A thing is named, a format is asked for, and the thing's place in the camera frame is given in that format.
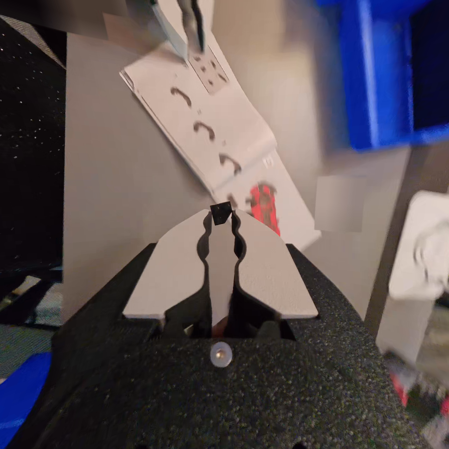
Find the white tabletop stand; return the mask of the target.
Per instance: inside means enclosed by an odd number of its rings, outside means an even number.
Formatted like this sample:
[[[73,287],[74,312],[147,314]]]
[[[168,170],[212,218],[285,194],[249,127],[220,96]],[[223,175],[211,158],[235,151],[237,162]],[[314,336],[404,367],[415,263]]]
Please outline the white tabletop stand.
[[[435,302],[448,293],[449,196],[410,200],[388,282],[376,343],[415,364]]]

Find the black wedge lego plate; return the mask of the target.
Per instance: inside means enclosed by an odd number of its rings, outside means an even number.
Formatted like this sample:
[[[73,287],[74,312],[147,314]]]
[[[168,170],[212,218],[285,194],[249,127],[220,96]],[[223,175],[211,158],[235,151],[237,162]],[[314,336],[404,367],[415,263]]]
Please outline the black wedge lego plate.
[[[233,213],[231,201],[210,205],[210,211],[215,226],[225,224]]]

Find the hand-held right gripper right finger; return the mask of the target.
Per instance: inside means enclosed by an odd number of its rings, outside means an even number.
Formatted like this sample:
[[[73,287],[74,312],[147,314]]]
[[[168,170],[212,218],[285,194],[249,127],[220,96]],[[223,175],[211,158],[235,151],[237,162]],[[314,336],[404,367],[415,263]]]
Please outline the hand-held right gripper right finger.
[[[232,213],[234,280],[239,292],[282,319],[315,318],[317,308],[287,245],[275,231],[245,211]]]

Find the lego instruction booklet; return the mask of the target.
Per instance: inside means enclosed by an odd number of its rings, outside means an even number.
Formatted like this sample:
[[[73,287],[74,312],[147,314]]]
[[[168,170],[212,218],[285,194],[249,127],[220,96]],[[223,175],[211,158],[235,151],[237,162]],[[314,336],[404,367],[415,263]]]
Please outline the lego instruction booklet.
[[[181,60],[168,42],[120,76],[215,203],[230,202],[305,250],[321,237],[283,165],[276,138],[213,35]]]

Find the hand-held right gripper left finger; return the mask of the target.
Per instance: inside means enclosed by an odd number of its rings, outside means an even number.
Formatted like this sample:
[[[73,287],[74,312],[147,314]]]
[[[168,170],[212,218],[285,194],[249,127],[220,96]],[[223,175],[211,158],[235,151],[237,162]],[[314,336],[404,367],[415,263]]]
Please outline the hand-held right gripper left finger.
[[[164,319],[207,285],[211,229],[211,212],[204,209],[158,240],[123,310],[126,318]]]

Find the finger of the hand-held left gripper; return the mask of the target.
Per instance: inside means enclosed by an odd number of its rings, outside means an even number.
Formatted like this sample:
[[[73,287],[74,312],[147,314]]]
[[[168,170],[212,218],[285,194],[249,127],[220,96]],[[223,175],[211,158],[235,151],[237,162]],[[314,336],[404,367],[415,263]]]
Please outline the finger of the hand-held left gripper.
[[[192,21],[190,1],[152,0],[151,8],[176,53],[183,60],[188,60],[188,37],[185,27]]]
[[[201,51],[205,51],[206,49],[207,34],[211,31],[212,28],[214,6],[214,0],[192,1],[192,10],[194,13],[199,48]]]

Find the lego set cardboard box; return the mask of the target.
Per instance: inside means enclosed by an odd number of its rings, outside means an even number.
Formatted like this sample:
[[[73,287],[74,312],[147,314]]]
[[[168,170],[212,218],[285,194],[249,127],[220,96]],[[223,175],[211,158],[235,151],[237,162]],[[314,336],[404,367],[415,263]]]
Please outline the lego set cardboard box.
[[[431,448],[449,447],[448,386],[400,358],[386,358],[385,364],[399,399]]]

